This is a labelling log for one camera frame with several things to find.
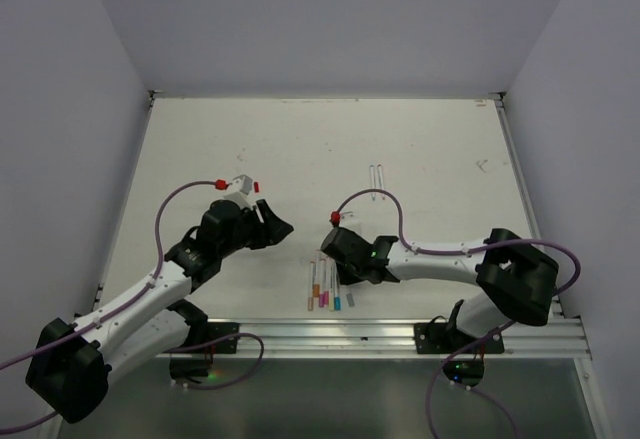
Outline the blue cap pen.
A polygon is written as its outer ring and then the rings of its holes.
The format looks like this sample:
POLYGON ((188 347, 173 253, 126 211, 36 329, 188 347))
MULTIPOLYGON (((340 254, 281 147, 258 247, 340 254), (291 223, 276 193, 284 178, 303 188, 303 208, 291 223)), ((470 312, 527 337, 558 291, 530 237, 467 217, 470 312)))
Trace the blue cap pen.
POLYGON ((335 300, 336 300, 336 310, 341 310, 341 295, 340 295, 340 281, 338 275, 337 264, 335 263, 335 300))

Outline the light blue pen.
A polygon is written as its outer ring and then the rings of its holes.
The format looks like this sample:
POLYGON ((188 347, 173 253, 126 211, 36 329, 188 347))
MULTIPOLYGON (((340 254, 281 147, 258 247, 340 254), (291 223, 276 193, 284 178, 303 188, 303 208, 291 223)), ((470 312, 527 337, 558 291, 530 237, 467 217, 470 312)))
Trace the light blue pen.
POLYGON ((369 165, 369 182, 370 182, 370 189, 372 190, 369 194, 370 194, 371 200, 375 202, 377 199, 377 193, 375 191, 377 189, 377 177, 376 177, 376 166, 374 164, 369 165))

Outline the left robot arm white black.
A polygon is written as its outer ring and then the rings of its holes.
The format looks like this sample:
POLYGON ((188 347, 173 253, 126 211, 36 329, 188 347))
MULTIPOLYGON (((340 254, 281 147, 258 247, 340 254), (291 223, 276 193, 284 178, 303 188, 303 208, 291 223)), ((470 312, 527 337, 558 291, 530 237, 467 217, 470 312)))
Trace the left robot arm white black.
POLYGON ((167 350, 201 349, 207 317, 187 296, 218 274, 225 258, 275 246, 293 231, 262 199, 248 207, 214 201, 145 279, 72 323, 49 322, 26 384, 66 422, 85 419, 138 365, 167 350))

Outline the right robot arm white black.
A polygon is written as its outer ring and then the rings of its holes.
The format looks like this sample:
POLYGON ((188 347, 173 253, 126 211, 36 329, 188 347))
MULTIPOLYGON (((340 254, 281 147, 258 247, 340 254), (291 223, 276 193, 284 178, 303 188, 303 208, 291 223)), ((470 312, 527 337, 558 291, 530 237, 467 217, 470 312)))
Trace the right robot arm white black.
POLYGON ((396 236, 378 236, 369 243, 336 227, 321 252, 336 264, 343 285, 429 279, 478 286, 480 293, 458 301, 446 323, 433 324, 425 333, 430 342, 461 352, 510 321, 546 325, 559 271, 554 259, 502 228, 452 251, 433 251, 396 236))

